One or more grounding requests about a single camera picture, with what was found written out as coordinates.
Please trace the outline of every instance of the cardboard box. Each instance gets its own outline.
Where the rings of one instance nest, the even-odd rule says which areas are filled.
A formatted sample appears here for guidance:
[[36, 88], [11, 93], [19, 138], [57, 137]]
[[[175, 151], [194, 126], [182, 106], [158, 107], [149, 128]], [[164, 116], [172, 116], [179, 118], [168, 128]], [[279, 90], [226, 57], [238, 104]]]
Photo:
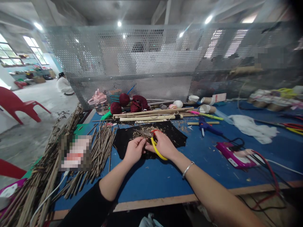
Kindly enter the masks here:
[[52, 78], [56, 78], [56, 74], [55, 74], [55, 72], [53, 70], [48, 70], [48, 71], [50, 72], [50, 76]]
[[33, 80], [36, 84], [41, 84], [46, 82], [46, 80], [43, 77], [34, 77]]

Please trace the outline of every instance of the concrete floor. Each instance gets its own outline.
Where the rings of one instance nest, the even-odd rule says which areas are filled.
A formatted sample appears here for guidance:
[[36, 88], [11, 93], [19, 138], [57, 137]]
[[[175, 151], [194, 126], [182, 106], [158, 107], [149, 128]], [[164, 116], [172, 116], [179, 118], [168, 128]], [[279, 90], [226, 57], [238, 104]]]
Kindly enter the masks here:
[[[36, 122], [23, 112], [16, 112], [24, 125], [16, 125], [0, 134], [0, 158], [26, 171], [42, 156], [52, 127], [61, 111], [72, 113], [77, 106], [76, 95], [65, 96], [56, 88], [56, 81], [47, 80], [46, 83], [35, 84], [14, 91], [22, 101], [35, 100], [47, 108], [51, 114], [36, 105], [34, 110], [41, 118]], [[0, 176], [0, 189], [15, 182], [16, 179]]]

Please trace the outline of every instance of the dark red yarn ball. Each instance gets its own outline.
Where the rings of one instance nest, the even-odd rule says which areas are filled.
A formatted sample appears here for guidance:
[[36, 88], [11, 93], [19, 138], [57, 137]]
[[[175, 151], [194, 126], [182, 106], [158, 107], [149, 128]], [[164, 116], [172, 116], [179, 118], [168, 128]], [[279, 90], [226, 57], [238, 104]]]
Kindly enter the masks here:
[[122, 113], [122, 108], [121, 108], [120, 103], [113, 102], [110, 105], [110, 112], [111, 112], [111, 114], [120, 114], [120, 113]]
[[130, 101], [130, 98], [129, 98], [129, 95], [128, 94], [125, 94], [125, 93], [122, 93], [120, 96], [119, 96], [119, 101], [120, 101], [120, 105], [122, 107], [125, 107], [128, 105], [129, 101]]

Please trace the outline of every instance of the bundle of sticks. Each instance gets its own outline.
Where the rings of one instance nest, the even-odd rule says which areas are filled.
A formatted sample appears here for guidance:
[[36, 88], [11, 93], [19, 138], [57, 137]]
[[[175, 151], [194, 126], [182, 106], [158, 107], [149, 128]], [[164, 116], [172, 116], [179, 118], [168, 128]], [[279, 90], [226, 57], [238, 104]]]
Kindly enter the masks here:
[[197, 116], [188, 113], [187, 112], [188, 110], [195, 110], [195, 109], [194, 107], [188, 107], [188, 108], [178, 108], [178, 109], [150, 110], [150, 111], [137, 112], [137, 113], [122, 113], [122, 114], [114, 114], [113, 119], [120, 119], [120, 121], [146, 121], [146, 120], [174, 119], [173, 116], [176, 114], [180, 114], [183, 117]]
[[91, 171], [78, 171], [74, 178], [67, 180], [65, 187], [52, 199], [52, 202], [55, 202], [63, 195], [65, 195], [65, 199], [77, 195], [83, 189], [84, 184], [93, 183], [95, 179], [100, 177], [106, 161], [111, 155], [111, 148], [116, 135], [115, 130], [107, 122], [100, 121], [99, 130], [95, 128], [93, 132]]
[[[29, 226], [33, 213], [53, 191], [58, 175], [58, 138], [60, 135], [73, 133], [79, 119], [82, 117], [83, 108], [78, 104], [74, 113], [60, 128], [59, 123], [62, 118], [66, 118], [67, 114], [69, 113], [59, 113], [46, 145], [44, 156], [34, 166], [31, 176], [24, 185], [15, 192], [14, 200], [0, 219], [0, 226]], [[32, 226], [43, 226], [47, 218], [49, 205], [50, 199], [36, 214]]]

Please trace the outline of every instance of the woman sitting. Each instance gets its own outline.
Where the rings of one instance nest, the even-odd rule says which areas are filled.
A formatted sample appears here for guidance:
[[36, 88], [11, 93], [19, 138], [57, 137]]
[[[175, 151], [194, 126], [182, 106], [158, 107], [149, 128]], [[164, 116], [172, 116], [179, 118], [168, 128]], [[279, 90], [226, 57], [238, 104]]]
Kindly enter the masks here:
[[73, 95], [74, 91], [67, 81], [64, 72], [59, 73], [59, 79], [57, 80], [57, 88], [60, 92], [65, 95]]

